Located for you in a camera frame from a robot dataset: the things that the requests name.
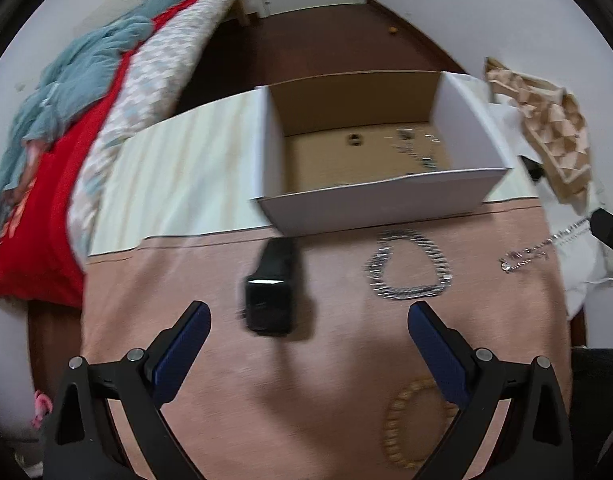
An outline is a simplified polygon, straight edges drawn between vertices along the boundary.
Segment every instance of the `white box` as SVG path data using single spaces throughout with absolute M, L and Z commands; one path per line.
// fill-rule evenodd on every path
M 474 210 L 513 160 L 497 146 L 496 124 L 469 78 L 361 72 L 258 88 L 253 199 L 286 236 Z M 395 146 L 403 125 L 435 131 L 451 169 L 403 173 L 413 160 Z M 345 143 L 351 134 L 365 136 L 366 146 Z

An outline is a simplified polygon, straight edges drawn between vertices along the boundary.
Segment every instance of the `wooden floor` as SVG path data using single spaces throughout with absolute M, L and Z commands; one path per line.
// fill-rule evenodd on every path
M 398 31 L 389 33 L 389 27 Z M 180 97 L 175 113 L 289 79 L 363 70 L 461 69 L 416 30 L 368 4 L 296 10 L 240 27 L 222 23 Z M 80 348 L 80 312 L 29 304 L 29 351 L 35 385 L 54 397 Z

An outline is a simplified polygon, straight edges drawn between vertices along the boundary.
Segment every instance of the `jewelry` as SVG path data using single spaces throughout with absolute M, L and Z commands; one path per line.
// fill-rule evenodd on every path
M 384 438 L 382 444 L 384 445 L 384 451 L 388 459 L 395 465 L 403 467 L 405 469 L 415 469 L 421 467 L 426 458 L 421 460 L 408 460 L 404 458 L 401 453 L 400 447 L 400 435 L 401 416 L 406 410 L 406 407 L 414 394 L 428 390 L 429 388 L 436 387 L 435 380 L 433 378 L 422 379 L 419 381 L 413 381 L 409 386 L 405 387 L 391 402 L 388 411 L 386 412 L 386 421 L 384 422 Z M 459 409 L 451 402 L 446 402 L 446 429 L 453 423 L 453 419 L 457 415 Z
M 438 283 L 435 285 L 405 287 L 386 285 L 384 283 L 384 266 L 393 254 L 393 247 L 389 242 L 394 240 L 410 240 L 415 242 L 431 259 L 435 267 Z M 446 256 L 442 254 L 435 243 L 419 231 L 412 229 L 387 231 L 379 236 L 377 243 L 381 247 L 366 263 L 366 272 L 368 272 L 369 282 L 373 291 L 381 298 L 396 301 L 431 298 L 432 296 L 439 296 L 451 285 L 453 276 L 451 275 L 451 269 Z
M 566 229 L 562 229 L 561 231 L 548 237 L 540 244 L 527 247 L 521 251 L 510 251 L 509 253 L 504 254 L 504 256 L 499 259 L 501 268 L 508 274 L 509 272 L 518 270 L 520 267 L 528 265 L 533 260 L 538 258 L 548 258 L 546 250 L 550 246 L 560 247 L 564 244 L 572 242 L 575 238 L 582 236 L 589 230 L 589 218 L 582 218 L 574 224 L 569 225 Z
M 404 146 L 397 146 L 400 153 L 407 153 L 419 161 L 428 170 L 437 169 L 437 160 L 435 159 L 435 147 L 440 143 L 440 140 L 433 134 L 424 134 L 430 140 L 431 149 L 429 155 L 420 156 L 413 150 L 413 140 L 415 139 L 415 130 L 413 128 L 397 128 L 397 136 L 404 141 Z

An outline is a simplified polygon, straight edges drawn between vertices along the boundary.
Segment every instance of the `black smartwatch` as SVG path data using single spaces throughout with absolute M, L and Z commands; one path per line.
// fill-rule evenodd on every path
M 271 238 L 255 272 L 244 282 L 244 320 L 258 335 L 282 337 L 294 327 L 296 244 Z

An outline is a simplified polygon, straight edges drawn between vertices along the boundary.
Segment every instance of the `silver chain bracelet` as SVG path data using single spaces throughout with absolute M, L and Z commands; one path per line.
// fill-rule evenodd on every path
M 558 231 L 554 235 L 548 237 L 540 244 L 532 247 L 526 247 L 521 251 L 510 251 L 504 254 L 499 259 L 501 268 L 507 274 L 518 270 L 525 265 L 528 265 L 533 260 L 538 258 L 548 258 L 546 250 L 550 246 L 559 247 L 561 245 L 572 242 L 575 238 L 582 236 L 584 233 L 590 230 L 590 224 L 588 218 L 582 218 L 574 224 L 569 225 L 566 229 Z
M 435 285 L 396 287 L 384 283 L 384 266 L 393 254 L 391 242 L 394 240 L 410 240 L 426 253 L 435 267 L 437 275 Z M 368 272 L 371 288 L 381 298 L 397 301 L 431 298 L 432 296 L 439 296 L 450 286 L 453 277 L 446 256 L 442 254 L 435 243 L 419 231 L 410 229 L 387 231 L 380 235 L 377 243 L 381 247 L 366 263 L 366 272 Z

